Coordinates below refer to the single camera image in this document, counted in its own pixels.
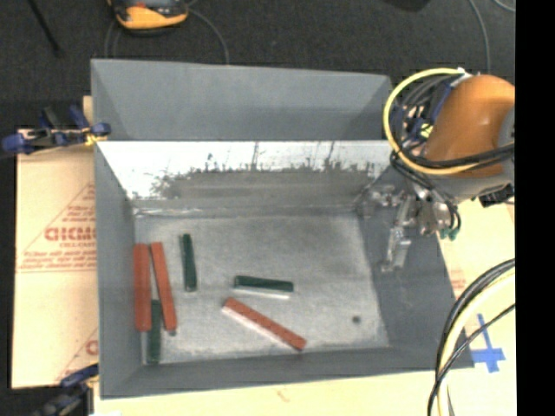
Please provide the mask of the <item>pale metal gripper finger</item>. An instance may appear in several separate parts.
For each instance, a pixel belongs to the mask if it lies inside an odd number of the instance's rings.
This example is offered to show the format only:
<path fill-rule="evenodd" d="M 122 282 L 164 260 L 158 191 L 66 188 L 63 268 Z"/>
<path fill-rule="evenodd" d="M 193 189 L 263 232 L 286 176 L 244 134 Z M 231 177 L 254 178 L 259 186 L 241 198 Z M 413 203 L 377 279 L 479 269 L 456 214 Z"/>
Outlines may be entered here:
<path fill-rule="evenodd" d="M 391 272 L 404 267 L 411 239 L 406 235 L 403 227 L 390 230 L 388 246 L 384 259 L 381 262 L 382 272 Z"/>
<path fill-rule="evenodd" d="M 362 190 L 355 201 L 355 213 L 359 217 L 371 217 L 378 209 L 396 208 L 403 198 L 403 191 L 394 186 L 373 186 Z"/>

